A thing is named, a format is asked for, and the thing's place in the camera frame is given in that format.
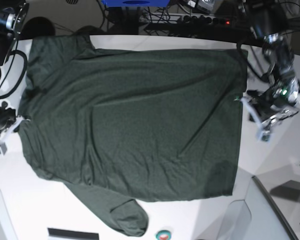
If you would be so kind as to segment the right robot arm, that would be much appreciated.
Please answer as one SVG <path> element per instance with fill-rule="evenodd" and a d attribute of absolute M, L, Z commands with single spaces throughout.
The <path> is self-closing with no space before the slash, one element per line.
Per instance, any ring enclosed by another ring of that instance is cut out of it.
<path fill-rule="evenodd" d="M 29 4 L 25 0 L 0 0 L 0 84 L 6 81 L 1 80 L 1 67 L 10 57 L 15 60 L 19 55 L 23 58 L 23 67 L 16 84 L 7 93 L 0 95 L 0 100 L 8 98 L 19 87 L 23 80 L 28 59 L 26 54 L 18 49 L 22 26 L 29 11 Z M 7 103 L 0 106 L 0 135 L 16 122 L 16 110 L 8 108 Z"/>

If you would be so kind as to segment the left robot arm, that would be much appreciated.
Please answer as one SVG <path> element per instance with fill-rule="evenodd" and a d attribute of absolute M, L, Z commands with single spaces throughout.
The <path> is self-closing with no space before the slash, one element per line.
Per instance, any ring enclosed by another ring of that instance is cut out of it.
<path fill-rule="evenodd" d="M 270 130 L 299 112 L 300 80 L 294 69 L 294 54 L 283 35 L 289 22 L 276 0 L 244 0 L 240 7 L 254 37 L 263 41 L 262 54 L 269 64 L 267 72 L 256 76 L 269 88 L 264 92 L 247 90 L 241 102 L 251 121 L 261 130 Z"/>

